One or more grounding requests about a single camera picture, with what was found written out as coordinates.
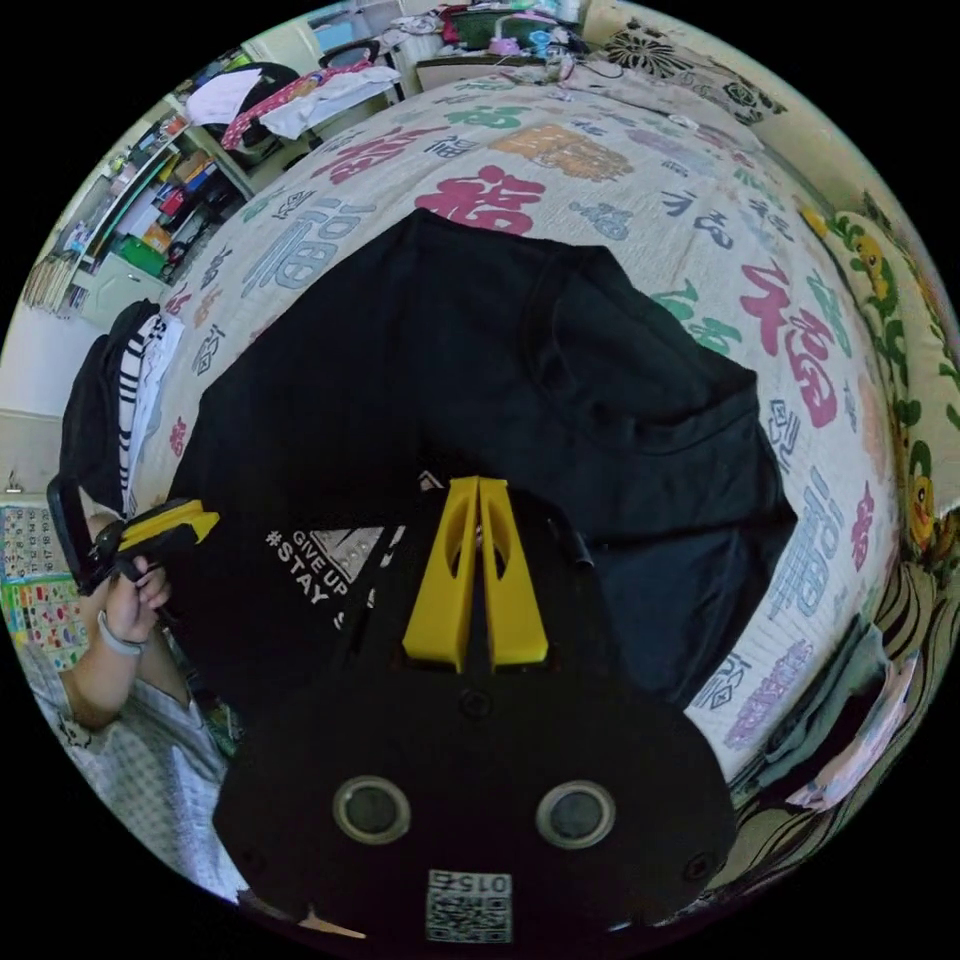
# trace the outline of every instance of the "striped fabric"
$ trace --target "striped fabric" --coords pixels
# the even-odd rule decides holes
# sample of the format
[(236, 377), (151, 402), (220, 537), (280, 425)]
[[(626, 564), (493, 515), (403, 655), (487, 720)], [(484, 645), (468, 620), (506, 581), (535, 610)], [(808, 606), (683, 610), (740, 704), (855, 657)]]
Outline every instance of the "striped fabric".
[(159, 313), (146, 320), (124, 347), (120, 360), (120, 495), (127, 503), (130, 485), (130, 442), (133, 438), (133, 418), (137, 410), (137, 389), (140, 385), (140, 366), (147, 344), (162, 337), (166, 324)]
[(903, 724), (886, 752), (842, 803), (824, 813), (765, 804), (762, 796), (748, 802), (738, 812), (737, 841), (724, 869), (704, 897), (669, 922), (704, 909), (722, 910), (792, 872), (836, 836), (893, 768), (926, 715), (960, 636), (960, 578), (938, 592), (931, 574), (902, 563), (887, 585), (876, 623), (898, 666), (920, 653)]

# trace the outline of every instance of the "patterned bedsheet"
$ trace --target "patterned bedsheet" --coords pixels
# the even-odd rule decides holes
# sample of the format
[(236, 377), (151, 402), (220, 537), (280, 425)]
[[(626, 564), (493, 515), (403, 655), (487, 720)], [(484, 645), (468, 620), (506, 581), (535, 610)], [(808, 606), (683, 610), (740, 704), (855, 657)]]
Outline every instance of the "patterned bedsheet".
[[(734, 776), (853, 613), (874, 613), (900, 516), (882, 381), (836, 266), (759, 144), (698, 123), (491, 76), (321, 146), (223, 227), (164, 305), (185, 331), (136, 466), (137, 508), (166, 498), (204, 389), (320, 274), (414, 208), (604, 244), (699, 343), (757, 371), (801, 518), (767, 597), (688, 711)], [(332, 327), (349, 320), (349, 304), (330, 305)], [(307, 373), (298, 366), (291, 376)]]

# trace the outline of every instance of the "hand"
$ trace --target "hand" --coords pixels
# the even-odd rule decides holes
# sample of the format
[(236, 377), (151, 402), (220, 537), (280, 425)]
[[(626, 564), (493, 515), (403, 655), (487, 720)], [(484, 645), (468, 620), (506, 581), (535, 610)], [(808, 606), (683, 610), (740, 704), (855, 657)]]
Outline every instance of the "hand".
[(162, 567), (147, 573), (149, 564), (143, 557), (137, 557), (134, 566), (144, 574), (136, 583), (121, 575), (110, 585), (105, 605), (107, 629), (118, 640), (146, 643), (157, 625), (157, 610), (170, 599), (170, 585)]

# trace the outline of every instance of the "floral pillow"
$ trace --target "floral pillow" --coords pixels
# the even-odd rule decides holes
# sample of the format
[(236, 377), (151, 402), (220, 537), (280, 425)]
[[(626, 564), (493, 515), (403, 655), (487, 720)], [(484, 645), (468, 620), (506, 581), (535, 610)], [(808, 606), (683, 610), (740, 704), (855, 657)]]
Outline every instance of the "floral pillow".
[(687, 87), (746, 126), (787, 109), (746, 77), (674, 43), (639, 20), (631, 20), (615, 33), (603, 52), (607, 60), (624, 70), (642, 70), (657, 80)]
[(941, 583), (960, 568), (960, 370), (912, 258), (856, 213), (801, 215), (833, 255), (884, 369), (904, 545)]

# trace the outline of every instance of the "green box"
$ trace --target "green box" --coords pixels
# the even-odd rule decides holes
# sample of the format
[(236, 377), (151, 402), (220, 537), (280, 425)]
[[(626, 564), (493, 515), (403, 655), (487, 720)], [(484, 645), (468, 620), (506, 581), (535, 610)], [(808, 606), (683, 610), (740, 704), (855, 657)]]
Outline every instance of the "green box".
[(159, 277), (167, 265), (167, 258), (162, 253), (158, 253), (153, 247), (147, 246), (136, 237), (126, 237), (117, 253), (131, 266), (149, 273), (151, 277)]

